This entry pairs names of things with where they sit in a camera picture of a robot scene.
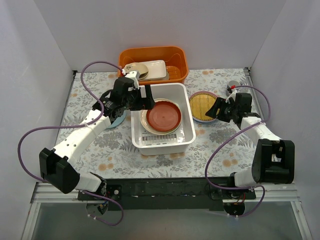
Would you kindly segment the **woven bamboo plate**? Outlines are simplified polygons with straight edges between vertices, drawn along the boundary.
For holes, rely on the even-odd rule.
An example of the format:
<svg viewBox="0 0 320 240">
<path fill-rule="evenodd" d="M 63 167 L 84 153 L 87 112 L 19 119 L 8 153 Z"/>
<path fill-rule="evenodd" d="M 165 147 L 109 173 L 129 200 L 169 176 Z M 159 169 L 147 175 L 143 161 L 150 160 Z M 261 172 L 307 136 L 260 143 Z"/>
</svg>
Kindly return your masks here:
<svg viewBox="0 0 320 240">
<path fill-rule="evenodd" d="M 189 100 L 191 114 L 201 120 L 211 120 L 214 118 L 208 117 L 205 113 L 213 106 L 216 98 L 209 95 L 197 95 Z"/>
</svg>

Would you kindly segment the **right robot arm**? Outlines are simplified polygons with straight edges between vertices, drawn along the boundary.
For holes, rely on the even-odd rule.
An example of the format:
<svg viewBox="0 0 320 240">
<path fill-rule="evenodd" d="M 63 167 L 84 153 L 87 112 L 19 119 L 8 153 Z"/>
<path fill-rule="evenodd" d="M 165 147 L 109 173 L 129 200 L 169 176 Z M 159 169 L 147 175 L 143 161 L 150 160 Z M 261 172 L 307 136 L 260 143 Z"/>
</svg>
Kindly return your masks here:
<svg viewBox="0 0 320 240">
<path fill-rule="evenodd" d="M 227 99 L 218 97 L 206 116 L 229 123 L 233 121 L 240 133 L 247 133 L 255 145 L 251 168 L 234 172 L 224 187 L 227 195 L 237 199 L 246 189 L 257 184 L 291 184 L 295 173 L 295 144 L 275 135 L 261 117 L 252 112 L 249 93 L 232 93 Z"/>
</svg>

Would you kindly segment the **red brown plate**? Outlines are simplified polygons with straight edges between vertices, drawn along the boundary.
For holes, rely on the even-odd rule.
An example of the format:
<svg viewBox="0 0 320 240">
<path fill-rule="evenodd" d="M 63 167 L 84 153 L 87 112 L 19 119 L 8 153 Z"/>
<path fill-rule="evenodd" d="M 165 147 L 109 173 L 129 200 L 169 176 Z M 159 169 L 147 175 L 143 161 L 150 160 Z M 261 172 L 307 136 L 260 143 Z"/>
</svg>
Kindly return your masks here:
<svg viewBox="0 0 320 240">
<path fill-rule="evenodd" d="M 151 128 L 158 132 L 170 132 L 181 123 L 182 113 L 180 108 L 167 100 L 157 101 L 153 109 L 146 112 L 146 120 Z"/>
</svg>

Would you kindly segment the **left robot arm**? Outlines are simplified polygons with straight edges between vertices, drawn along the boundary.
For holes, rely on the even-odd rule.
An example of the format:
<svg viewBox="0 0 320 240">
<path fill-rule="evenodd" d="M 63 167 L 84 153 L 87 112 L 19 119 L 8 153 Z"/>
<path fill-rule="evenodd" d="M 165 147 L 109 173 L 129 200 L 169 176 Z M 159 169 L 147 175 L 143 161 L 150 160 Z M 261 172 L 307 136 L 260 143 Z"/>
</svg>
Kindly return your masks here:
<svg viewBox="0 0 320 240">
<path fill-rule="evenodd" d="M 64 194 L 89 191 L 95 200 L 106 196 L 103 178 L 75 170 L 75 165 L 93 140 L 124 114 L 124 111 L 151 110 L 155 106 L 150 85 L 139 87 L 133 79 L 119 77 L 113 89 L 97 99 L 80 127 L 52 149 L 39 154 L 41 177 Z"/>
</svg>

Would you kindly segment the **cream plate with sprig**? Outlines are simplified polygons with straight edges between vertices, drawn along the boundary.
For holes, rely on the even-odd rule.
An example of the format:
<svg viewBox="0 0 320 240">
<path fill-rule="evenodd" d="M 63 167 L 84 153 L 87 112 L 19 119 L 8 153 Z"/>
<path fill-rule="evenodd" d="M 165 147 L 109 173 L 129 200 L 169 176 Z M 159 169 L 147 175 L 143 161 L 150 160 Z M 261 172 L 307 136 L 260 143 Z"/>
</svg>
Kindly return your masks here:
<svg viewBox="0 0 320 240">
<path fill-rule="evenodd" d="M 171 100 L 169 100 L 169 99 L 166 99 L 166 98 L 157 98 L 157 99 L 155 99 L 154 101 L 155 101 L 155 103 L 158 102 L 158 101 L 169 101 L 169 102 L 174 103 L 173 101 L 171 101 Z M 179 125 L 176 129 L 174 129 L 174 130 L 172 130 L 172 131 L 168 131 L 168 132 L 159 132 L 159 131 L 156 131 L 156 130 L 154 130 L 153 128 L 151 128 L 150 125 L 149 125 L 148 122 L 147 122 L 147 118 L 146 118 L 147 111 L 148 111 L 148 110 L 141 110 L 141 111 L 139 112 L 139 119 L 140 119 L 141 125 L 142 125 L 148 132 L 150 132 L 150 133 L 152 133 L 152 134 L 155 134 L 155 135 L 166 135 L 166 134 L 170 134 L 170 133 L 173 133 L 173 132 L 181 125 L 181 122 L 182 122 L 182 114 L 181 114 L 181 122 L 180 122 L 180 125 Z"/>
</svg>

